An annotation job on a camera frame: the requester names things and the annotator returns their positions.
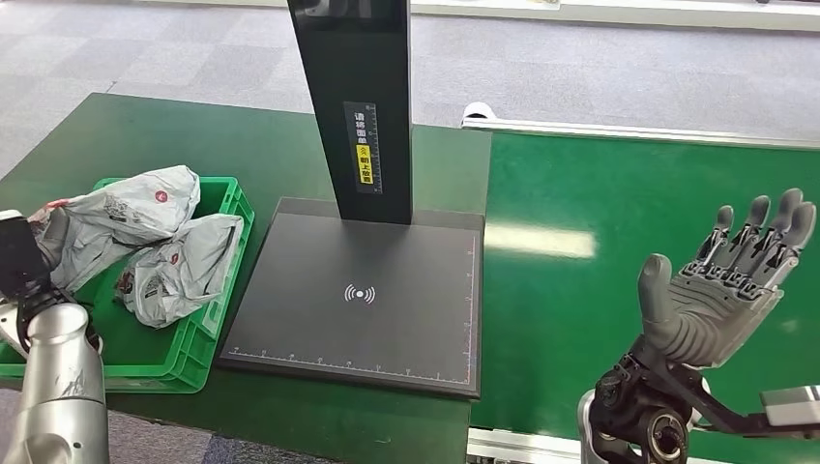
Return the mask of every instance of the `crumpled package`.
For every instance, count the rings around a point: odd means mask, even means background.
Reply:
[[[29,222],[42,243],[47,242],[52,212],[62,208],[68,216],[65,245],[51,280],[74,292],[136,249],[173,237],[198,203],[199,176],[180,165],[48,203]]]
[[[230,215],[186,222],[169,242],[129,259],[117,297],[139,322],[157,329],[188,316],[222,293],[243,225]]]

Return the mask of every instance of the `plastic basket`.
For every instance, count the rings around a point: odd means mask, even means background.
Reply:
[[[103,179],[94,189],[119,180]],[[235,178],[203,177],[199,182],[201,199],[195,218],[224,213],[245,221],[219,298],[164,329],[143,326],[114,299],[117,278],[128,258],[89,280],[74,295],[79,303],[93,307],[94,327],[104,342],[102,363],[107,392],[194,393],[202,390],[208,380],[254,212]],[[25,360],[0,342],[0,378],[4,384],[21,385],[24,371]]]

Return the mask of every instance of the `robotic hand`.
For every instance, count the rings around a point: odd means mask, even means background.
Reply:
[[[732,208],[720,208],[709,237],[674,276],[665,256],[647,259],[638,278],[643,334],[578,407],[582,462],[683,464],[688,431],[701,415],[704,430],[820,437],[820,388],[763,392],[766,413],[741,416],[709,394],[699,373],[743,346],[782,298],[779,285],[811,237],[816,208],[800,190],[782,195],[762,232],[768,210],[768,197],[755,198],[729,241]]]
[[[0,337],[27,358],[3,463],[106,464],[103,343],[86,309],[51,285],[61,251],[52,232],[37,244],[20,213],[0,212]]]

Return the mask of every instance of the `green table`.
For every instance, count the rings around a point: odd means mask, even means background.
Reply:
[[[761,193],[776,199],[798,186],[807,199],[820,201],[818,175],[817,150],[495,133],[484,250],[483,390],[472,425],[577,438],[578,399],[640,331],[636,280],[646,257],[662,252],[676,267],[688,262],[726,203],[742,221]],[[518,234],[520,243],[493,239],[499,230],[507,239]],[[725,366],[706,372],[724,404],[761,411],[761,391],[820,382],[813,356],[819,276],[815,237],[776,310]],[[806,464],[820,462],[818,445],[695,433],[690,453]]]
[[[419,127],[413,146],[417,207],[483,213],[489,134]],[[235,176],[256,211],[231,314],[278,199],[333,197],[312,115],[95,94],[0,181],[0,210],[31,213],[104,177],[182,163],[202,176]],[[372,463],[463,463],[470,417],[466,401],[221,369],[198,394],[110,394],[108,405]]]
[[[468,424],[576,438],[580,395],[639,330],[635,277],[648,253],[688,260],[723,202],[743,210],[792,185],[820,198],[820,158],[808,151],[416,127],[417,207],[483,212],[490,138],[483,399],[472,418],[458,400],[221,369],[199,394],[114,394],[110,407],[352,462],[463,462]],[[309,115],[93,95],[0,181],[0,209],[31,212],[102,177],[185,163],[240,180],[259,218],[253,256],[280,196],[331,197],[318,140]],[[777,310],[707,374],[730,407],[755,410],[760,390],[820,379],[820,366],[799,362],[820,329],[817,276],[820,250],[810,246]],[[696,434],[692,453],[807,463],[820,448]]]

